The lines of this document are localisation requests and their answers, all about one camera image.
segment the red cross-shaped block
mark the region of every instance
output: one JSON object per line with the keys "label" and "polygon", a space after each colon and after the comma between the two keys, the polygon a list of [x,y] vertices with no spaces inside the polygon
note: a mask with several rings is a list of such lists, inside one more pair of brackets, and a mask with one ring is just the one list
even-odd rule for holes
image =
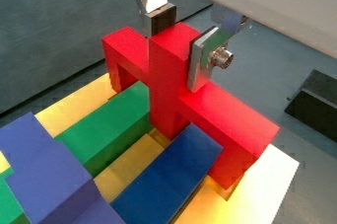
{"label": "red cross-shaped block", "polygon": [[187,89],[190,42],[200,35],[179,23],[147,40],[131,28],[103,39],[112,88],[140,80],[151,89],[154,126],[174,139],[190,122],[224,146],[210,176],[227,189],[244,175],[280,127],[214,82]]}

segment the metal bracket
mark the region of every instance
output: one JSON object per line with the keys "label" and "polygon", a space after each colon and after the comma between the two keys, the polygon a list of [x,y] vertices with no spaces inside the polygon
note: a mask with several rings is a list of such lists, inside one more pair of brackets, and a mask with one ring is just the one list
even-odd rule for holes
{"label": "metal bracket", "polygon": [[226,69],[234,61],[227,50],[231,37],[243,29],[247,17],[236,11],[214,5],[212,20],[222,23],[191,42],[187,88],[196,92],[210,81],[215,66]]}
{"label": "metal bracket", "polygon": [[136,0],[148,37],[175,24],[176,7],[168,0]]}

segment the blue block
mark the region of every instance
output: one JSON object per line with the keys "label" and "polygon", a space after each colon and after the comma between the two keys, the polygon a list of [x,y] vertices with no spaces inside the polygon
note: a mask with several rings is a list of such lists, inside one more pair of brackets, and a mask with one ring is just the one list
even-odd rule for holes
{"label": "blue block", "polygon": [[72,223],[100,197],[83,166],[56,143],[7,179],[31,222]]}
{"label": "blue block", "polygon": [[100,197],[72,224],[126,224],[126,222]]}
{"label": "blue block", "polygon": [[15,171],[54,144],[54,138],[31,112],[0,128],[0,150]]}
{"label": "blue block", "polygon": [[111,203],[128,224],[170,223],[223,147],[192,124]]}

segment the gray floor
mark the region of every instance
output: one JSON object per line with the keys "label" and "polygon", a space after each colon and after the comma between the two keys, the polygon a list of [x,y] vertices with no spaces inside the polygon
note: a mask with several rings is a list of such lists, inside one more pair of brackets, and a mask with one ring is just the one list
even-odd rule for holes
{"label": "gray floor", "polygon": [[[206,31],[214,25],[210,15],[208,9],[187,23]],[[230,49],[236,54],[234,64],[227,70],[215,71],[214,81],[281,126],[273,144],[300,162],[275,223],[333,224],[337,222],[337,143],[285,114],[284,108],[287,98],[293,96],[313,68],[337,78],[337,60],[259,23],[234,38]],[[0,125],[28,111],[39,112],[106,72],[106,65],[98,64],[78,74],[0,116]]]}

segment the toy block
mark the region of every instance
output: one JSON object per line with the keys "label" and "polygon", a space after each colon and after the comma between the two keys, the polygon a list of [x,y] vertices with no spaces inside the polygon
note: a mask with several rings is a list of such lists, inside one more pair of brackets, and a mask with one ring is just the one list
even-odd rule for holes
{"label": "toy block", "polygon": [[16,197],[8,188],[4,179],[0,178],[0,223],[28,224],[30,221]]}
{"label": "toy block", "polygon": [[92,177],[151,130],[148,93],[138,82],[56,137]]}
{"label": "toy block", "polygon": [[28,166],[54,144],[55,140],[31,112],[0,128],[0,150],[15,171]]}
{"label": "toy block", "polygon": [[146,134],[99,174],[95,182],[108,202],[114,201],[163,151],[164,147]]}
{"label": "toy block", "polygon": [[106,74],[39,112],[36,118],[55,137],[103,106],[115,95],[110,75]]}
{"label": "toy block", "polygon": [[72,224],[126,224],[107,201],[99,197]]}
{"label": "toy block", "polygon": [[170,223],[223,147],[192,124],[111,203],[130,224]]}
{"label": "toy block", "polygon": [[[280,127],[211,81],[196,93],[187,89],[190,44],[199,35],[178,23],[147,41],[127,28],[104,38],[104,52],[107,61],[148,83],[151,122],[164,136],[174,139],[191,121],[227,148],[210,175],[228,189],[260,158]],[[108,68],[124,82],[116,65]]]}
{"label": "toy block", "polygon": [[34,224],[71,223],[100,197],[90,174],[62,143],[15,171],[7,183]]}
{"label": "toy block", "polygon": [[299,163],[272,144],[227,201],[204,185],[176,224],[272,224]]}
{"label": "toy block", "polygon": [[116,36],[103,38],[104,54],[114,90],[122,92],[138,79],[148,85],[150,59],[148,41],[131,28],[124,28]]}

